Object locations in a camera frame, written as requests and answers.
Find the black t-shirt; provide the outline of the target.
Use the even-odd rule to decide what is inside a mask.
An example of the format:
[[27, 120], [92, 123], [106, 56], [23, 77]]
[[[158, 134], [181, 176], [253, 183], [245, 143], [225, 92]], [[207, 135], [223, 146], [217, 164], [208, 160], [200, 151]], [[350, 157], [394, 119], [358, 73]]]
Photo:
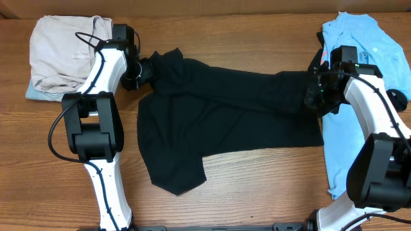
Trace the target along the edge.
[[139, 150], [151, 182], [172, 194], [205, 182], [204, 157], [324, 143], [316, 113], [303, 106], [305, 71], [211, 67], [178, 49], [154, 53], [144, 66], [153, 91], [139, 102]]

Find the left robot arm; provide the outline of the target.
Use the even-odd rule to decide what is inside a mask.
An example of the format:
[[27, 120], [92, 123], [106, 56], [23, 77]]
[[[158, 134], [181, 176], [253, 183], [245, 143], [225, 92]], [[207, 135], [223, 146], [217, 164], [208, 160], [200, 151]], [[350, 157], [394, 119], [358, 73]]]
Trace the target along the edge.
[[112, 37], [98, 39], [96, 62], [85, 83], [62, 98], [69, 149], [85, 166], [100, 210], [98, 230], [135, 230], [120, 171], [124, 131], [114, 99], [118, 86], [137, 90], [154, 79], [152, 65], [140, 59], [141, 41], [126, 24], [115, 24]]

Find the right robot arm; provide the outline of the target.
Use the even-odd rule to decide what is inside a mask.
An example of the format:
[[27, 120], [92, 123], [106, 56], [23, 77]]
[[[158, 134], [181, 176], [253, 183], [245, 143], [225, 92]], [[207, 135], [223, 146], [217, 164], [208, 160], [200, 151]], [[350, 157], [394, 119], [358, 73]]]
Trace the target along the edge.
[[351, 165], [345, 192], [314, 210], [302, 230], [353, 230], [373, 217], [410, 208], [410, 129], [391, 103], [376, 65], [358, 63], [354, 46], [340, 46], [331, 60], [314, 69], [304, 104], [318, 116], [350, 104], [365, 144]]

